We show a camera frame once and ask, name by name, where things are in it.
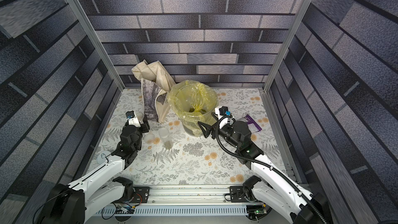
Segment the yellow plastic trash bag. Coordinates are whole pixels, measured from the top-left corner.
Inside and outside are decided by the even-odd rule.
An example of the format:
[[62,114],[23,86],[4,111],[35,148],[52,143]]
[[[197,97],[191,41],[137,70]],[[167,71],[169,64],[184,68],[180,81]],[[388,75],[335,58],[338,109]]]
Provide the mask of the yellow plastic trash bag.
[[174,85],[167,94],[167,102],[181,121],[183,128],[190,136],[203,135],[198,122],[213,125],[211,115],[219,105],[214,89],[193,80],[185,80]]

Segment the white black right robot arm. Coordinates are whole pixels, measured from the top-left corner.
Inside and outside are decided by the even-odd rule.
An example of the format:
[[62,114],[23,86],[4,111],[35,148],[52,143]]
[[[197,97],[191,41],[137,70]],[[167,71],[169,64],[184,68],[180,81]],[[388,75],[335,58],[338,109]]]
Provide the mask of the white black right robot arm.
[[265,203],[291,224],[328,223],[324,215],[326,198],[322,194],[312,194],[274,166],[251,140],[247,123],[229,124],[229,119],[224,116],[213,125],[202,122],[198,125],[205,138],[216,139],[224,152],[255,173],[243,184],[247,200]]

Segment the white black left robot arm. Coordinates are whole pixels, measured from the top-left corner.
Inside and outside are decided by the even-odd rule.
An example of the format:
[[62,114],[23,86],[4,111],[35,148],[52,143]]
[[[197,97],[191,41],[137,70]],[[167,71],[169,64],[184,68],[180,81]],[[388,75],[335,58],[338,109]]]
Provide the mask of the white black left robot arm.
[[149,132],[147,119],[142,124],[127,121],[120,142],[105,161],[81,178],[67,185],[52,188],[46,202],[34,213],[34,224],[84,224],[96,212],[114,201],[129,201],[134,196],[132,181],[117,178],[105,183],[127,169],[142,148],[143,135]]

